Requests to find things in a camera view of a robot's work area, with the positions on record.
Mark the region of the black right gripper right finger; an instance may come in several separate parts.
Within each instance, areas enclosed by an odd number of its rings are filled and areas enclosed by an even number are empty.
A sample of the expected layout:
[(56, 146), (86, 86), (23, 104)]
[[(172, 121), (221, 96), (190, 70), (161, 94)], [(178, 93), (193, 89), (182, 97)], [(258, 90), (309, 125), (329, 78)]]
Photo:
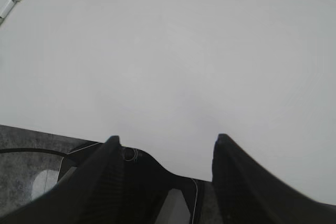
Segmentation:
[(223, 223), (335, 223), (335, 208), (294, 190), (227, 134), (214, 146), (212, 184)]

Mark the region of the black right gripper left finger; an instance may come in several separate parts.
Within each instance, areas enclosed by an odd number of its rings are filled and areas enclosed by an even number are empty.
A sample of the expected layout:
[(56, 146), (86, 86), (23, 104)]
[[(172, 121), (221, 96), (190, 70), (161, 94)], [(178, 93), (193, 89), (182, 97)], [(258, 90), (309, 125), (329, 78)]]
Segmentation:
[(120, 223), (123, 159), (118, 136), (110, 137), (72, 175), (1, 223)]

